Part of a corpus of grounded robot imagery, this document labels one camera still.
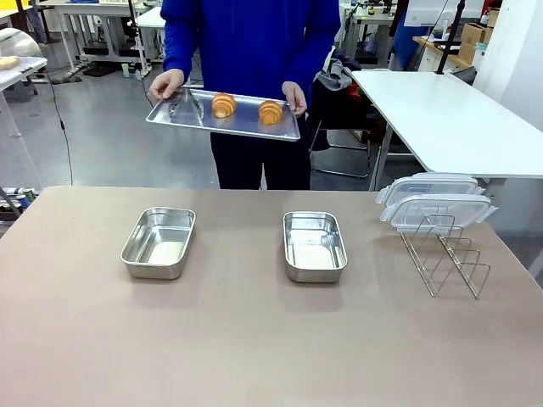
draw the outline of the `plastic lid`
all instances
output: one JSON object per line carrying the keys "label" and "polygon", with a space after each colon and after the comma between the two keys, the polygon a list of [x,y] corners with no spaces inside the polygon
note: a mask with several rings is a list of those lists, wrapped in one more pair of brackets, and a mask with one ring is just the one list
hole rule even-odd
{"label": "plastic lid", "polygon": [[388,221],[398,231],[415,231],[434,226],[468,227],[481,223],[497,208],[480,195],[413,195],[387,207],[381,221]]}
{"label": "plastic lid", "polygon": [[391,206],[403,198],[423,193],[480,195],[483,192],[484,189],[471,176],[423,172],[394,181],[379,192],[376,202]]}

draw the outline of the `silver baking tray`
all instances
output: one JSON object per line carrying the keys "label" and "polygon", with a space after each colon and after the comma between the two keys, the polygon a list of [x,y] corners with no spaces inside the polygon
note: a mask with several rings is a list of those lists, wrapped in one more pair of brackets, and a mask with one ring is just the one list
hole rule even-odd
{"label": "silver baking tray", "polygon": [[145,210],[120,253],[130,275],[161,280],[179,278],[187,261],[195,221],[192,210]]}
{"label": "silver baking tray", "polygon": [[285,101],[275,100],[283,106],[281,122],[276,125],[262,125],[258,120],[258,108],[262,102],[271,99],[232,95],[238,103],[236,111],[229,117],[218,119],[211,111],[211,101],[216,94],[217,92],[182,87],[178,94],[157,104],[151,110],[147,121],[285,142],[299,140],[296,116]]}
{"label": "silver baking tray", "polygon": [[347,265],[338,222],[326,212],[289,212],[283,218],[287,275],[294,282],[337,282]]}

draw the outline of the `wire rack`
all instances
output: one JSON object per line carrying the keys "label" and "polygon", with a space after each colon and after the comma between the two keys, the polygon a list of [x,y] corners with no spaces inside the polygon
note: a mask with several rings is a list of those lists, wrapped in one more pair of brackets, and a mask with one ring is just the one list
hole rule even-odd
{"label": "wire rack", "polygon": [[452,271],[457,270],[473,296],[479,299],[490,266],[481,263],[481,253],[472,239],[455,226],[453,215],[425,215],[416,230],[400,231],[400,236],[430,295],[436,297]]}

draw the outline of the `hand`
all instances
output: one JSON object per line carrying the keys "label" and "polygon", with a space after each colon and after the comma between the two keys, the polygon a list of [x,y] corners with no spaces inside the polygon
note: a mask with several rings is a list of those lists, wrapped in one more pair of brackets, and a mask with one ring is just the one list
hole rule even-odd
{"label": "hand", "polygon": [[296,117],[300,117],[307,110],[307,102],[302,88],[295,82],[286,81],[281,90],[287,98],[290,109],[296,114]]}
{"label": "hand", "polygon": [[185,75],[182,70],[167,70],[154,78],[149,92],[158,101],[162,100],[162,98],[167,99],[184,81]]}

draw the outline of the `black pants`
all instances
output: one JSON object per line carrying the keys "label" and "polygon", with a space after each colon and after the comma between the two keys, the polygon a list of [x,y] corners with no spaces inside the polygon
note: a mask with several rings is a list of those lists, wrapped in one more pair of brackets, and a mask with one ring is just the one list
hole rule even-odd
{"label": "black pants", "polygon": [[211,133],[221,189],[259,189],[262,165],[267,189],[309,190],[311,163],[305,118],[298,119],[297,142],[249,139]]}

